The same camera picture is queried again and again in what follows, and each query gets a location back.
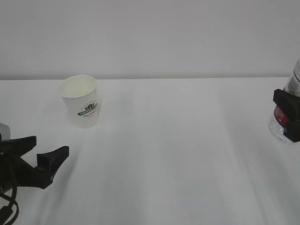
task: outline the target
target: green logo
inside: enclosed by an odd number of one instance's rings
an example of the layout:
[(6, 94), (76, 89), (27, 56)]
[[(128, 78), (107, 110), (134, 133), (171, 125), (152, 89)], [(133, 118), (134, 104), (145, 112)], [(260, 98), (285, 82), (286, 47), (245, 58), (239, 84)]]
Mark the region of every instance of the green logo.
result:
[(84, 109), (85, 111), (77, 113), (78, 116), (85, 115), (97, 108), (97, 103), (90, 103)]

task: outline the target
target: cup rim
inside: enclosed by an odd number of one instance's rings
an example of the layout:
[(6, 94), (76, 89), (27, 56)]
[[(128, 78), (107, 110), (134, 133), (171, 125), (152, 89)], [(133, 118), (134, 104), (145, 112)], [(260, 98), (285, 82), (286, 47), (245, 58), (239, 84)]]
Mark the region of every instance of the cup rim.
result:
[[(76, 78), (76, 77), (88, 77), (88, 78), (92, 78), (92, 80), (95, 82), (95, 87), (94, 87), (91, 91), (89, 91), (88, 93), (86, 93), (86, 94), (84, 94), (84, 95), (73, 96), (73, 97), (68, 97), (68, 96), (63, 95), (63, 94), (61, 93), (61, 87), (62, 87), (62, 85), (63, 85), (65, 82), (67, 82), (68, 80), (74, 79), (74, 78)], [(63, 80), (63, 82), (60, 84), (60, 96), (62, 96), (63, 98), (81, 98), (81, 97), (83, 97), (83, 96), (86, 96), (86, 95), (92, 93), (96, 88), (97, 88), (97, 84), (96, 84), (96, 79), (95, 79), (94, 77), (89, 76), (89, 75), (75, 75), (75, 76), (68, 77), (67, 79)]]

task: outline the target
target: water bottle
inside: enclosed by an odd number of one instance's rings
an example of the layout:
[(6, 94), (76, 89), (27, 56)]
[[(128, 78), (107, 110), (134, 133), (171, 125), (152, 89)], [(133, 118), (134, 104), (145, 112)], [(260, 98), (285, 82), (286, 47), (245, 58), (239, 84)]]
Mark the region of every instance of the water bottle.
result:
[[(284, 87), (284, 91), (300, 97), (300, 59), (297, 61), (294, 72), (290, 76), (289, 81)], [(275, 107), (274, 113), (272, 113), (269, 121), (269, 130), (273, 136), (282, 143), (293, 143), (290, 139), (284, 136), (284, 126), (287, 123), (287, 119), (278, 106)]]

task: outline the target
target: white paper cup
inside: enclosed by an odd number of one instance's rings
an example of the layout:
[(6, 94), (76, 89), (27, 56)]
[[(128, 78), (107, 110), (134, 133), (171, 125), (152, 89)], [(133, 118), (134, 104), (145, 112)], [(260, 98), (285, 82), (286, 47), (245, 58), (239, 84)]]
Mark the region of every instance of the white paper cup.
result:
[(97, 84), (94, 77), (77, 75), (60, 85), (60, 95), (74, 122), (81, 128), (90, 128), (98, 120)]

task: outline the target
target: white wall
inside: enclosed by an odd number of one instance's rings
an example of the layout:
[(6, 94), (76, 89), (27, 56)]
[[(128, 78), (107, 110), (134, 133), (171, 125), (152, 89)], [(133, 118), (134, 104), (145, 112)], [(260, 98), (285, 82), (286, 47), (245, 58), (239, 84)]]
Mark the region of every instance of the white wall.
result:
[(0, 79), (273, 76), (299, 0), (0, 0)]

